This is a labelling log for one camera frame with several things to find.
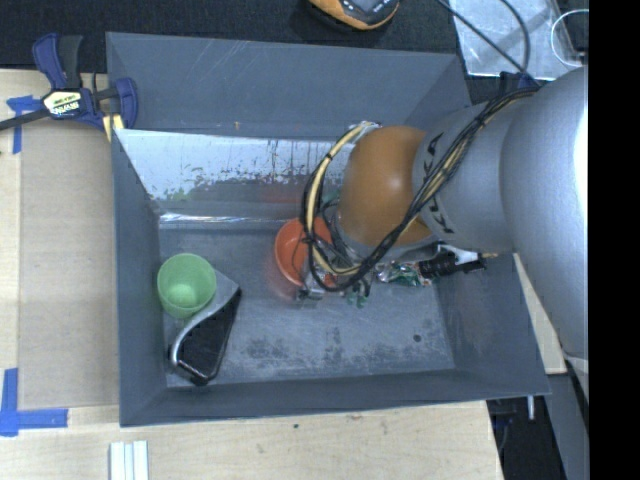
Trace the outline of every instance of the gray bin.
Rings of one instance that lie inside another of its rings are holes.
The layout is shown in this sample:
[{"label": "gray bin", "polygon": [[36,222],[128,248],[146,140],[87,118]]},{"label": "gray bin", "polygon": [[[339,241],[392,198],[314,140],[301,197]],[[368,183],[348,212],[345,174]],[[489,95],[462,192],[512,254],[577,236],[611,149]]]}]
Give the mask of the gray bin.
[{"label": "gray bin", "polygon": [[[122,425],[549,392],[508,255],[431,287],[375,284],[361,309],[295,301],[273,258],[306,176],[349,125],[427,130],[469,106],[455,56],[132,34],[107,47],[110,78],[133,78],[140,103],[136,129],[112,141]],[[204,388],[167,362],[175,322],[155,277],[178,252],[243,289]]]}]

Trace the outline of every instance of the wooden surface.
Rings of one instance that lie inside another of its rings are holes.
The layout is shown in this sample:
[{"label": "wooden surface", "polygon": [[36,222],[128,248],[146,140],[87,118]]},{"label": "wooden surface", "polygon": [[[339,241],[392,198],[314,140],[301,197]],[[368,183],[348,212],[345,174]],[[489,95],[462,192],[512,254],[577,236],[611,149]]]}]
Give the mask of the wooden surface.
[{"label": "wooden surface", "polygon": [[[44,93],[43,78],[0,70],[0,101]],[[18,365],[21,156],[11,136],[0,134],[0,369]],[[106,479],[109,444],[140,439],[153,480],[503,478],[486,405],[475,402],[136,429],[119,428],[116,405],[71,408],[67,429],[0,438],[0,479]]]}]

